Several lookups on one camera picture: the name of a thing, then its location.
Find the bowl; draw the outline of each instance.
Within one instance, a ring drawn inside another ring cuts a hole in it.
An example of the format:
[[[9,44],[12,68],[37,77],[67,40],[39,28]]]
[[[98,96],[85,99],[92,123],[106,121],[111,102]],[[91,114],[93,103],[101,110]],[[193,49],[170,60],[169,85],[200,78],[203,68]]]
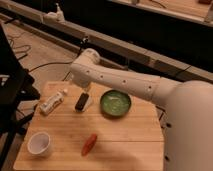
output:
[[[33,134],[27,143],[27,149],[34,156],[49,156],[52,152],[50,135],[47,132]]]
[[[121,117],[128,113],[131,99],[128,94],[118,90],[105,92],[100,99],[101,111],[111,117]]]

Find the green bowl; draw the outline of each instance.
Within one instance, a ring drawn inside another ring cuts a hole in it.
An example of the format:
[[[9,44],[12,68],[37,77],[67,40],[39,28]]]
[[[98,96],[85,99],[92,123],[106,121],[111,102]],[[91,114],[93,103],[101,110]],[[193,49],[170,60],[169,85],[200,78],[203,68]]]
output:
[[[131,107],[131,99],[128,94],[117,90],[109,90],[101,96],[101,110],[112,117],[125,115]]]

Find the desk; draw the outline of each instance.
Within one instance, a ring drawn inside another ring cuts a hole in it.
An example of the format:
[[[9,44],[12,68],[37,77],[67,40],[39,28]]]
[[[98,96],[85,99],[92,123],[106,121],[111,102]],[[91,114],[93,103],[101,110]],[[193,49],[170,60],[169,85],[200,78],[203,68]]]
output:
[[[92,84],[94,103],[82,114],[74,106],[82,90],[68,82],[48,82],[39,103],[59,90],[68,89],[68,96],[49,116],[38,108],[14,164],[14,170],[79,170],[162,171],[163,136],[155,107],[131,96],[129,113],[109,120],[100,113],[99,100],[109,88]],[[35,158],[27,151],[30,136],[37,131],[50,134],[53,153],[48,158]],[[87,156],[81,156],[85,140],[92,134],[98,141]]]

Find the floor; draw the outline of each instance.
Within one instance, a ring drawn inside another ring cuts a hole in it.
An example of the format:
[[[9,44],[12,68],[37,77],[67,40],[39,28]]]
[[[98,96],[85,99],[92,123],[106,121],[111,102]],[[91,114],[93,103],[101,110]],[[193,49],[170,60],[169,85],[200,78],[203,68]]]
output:
[[[14,51],[16,52],[16,56],[19,58],[23,55],[23,53],[19,53],[20,51],[26,51],[29,46],[31,49],[27,52],[27,56],[20,60],[21,64],[28,69],[32,69],[41,64],[45,64],[48,62],[69,62],[74,59],[76,56],[72,51],[66,50],[50,41],[47,41],[41,37],[36,36],[35,34],[28,32],[25,29],[25,26],[14,25],[3,23],[3,20],[0,19],[4,31],[7,37],[14,41]],[[35,78],[34,86],[41,91],[46,81],[57,81],[62,80],[67,72],[69,71],[69,65],[48,65],[37,70],[34,70],[30,74]],[[22,103],[19,109],[25,114],[30,113],[32,111],[33,106],[36,104],[36,101]],[[0,149],[2,144],[4,143],[5,136],[2,136],[0,139]],[[17,156],[17,152],[19,151],[21,142],[23,140],[22,136],[17,135],[16,139],[11,147],[8,158],[4,164],[2,171],[12,171],[14,160]]]
[[[130,3],[131,0],[119,0]],[[199,3],[198,0],[140,0],[140,5],[155,6],[173,12],[189,14],[196,17],[205,18],[210,5]]]

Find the dark background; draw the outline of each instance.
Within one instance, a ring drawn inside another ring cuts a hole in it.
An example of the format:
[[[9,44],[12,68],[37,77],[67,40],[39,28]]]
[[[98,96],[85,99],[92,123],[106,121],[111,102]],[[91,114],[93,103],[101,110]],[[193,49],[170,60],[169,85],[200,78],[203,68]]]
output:
[[[57,0],[14,0],[43,12]],[[213,28],[106,0],[60,0],[66,20],[213,72]]]

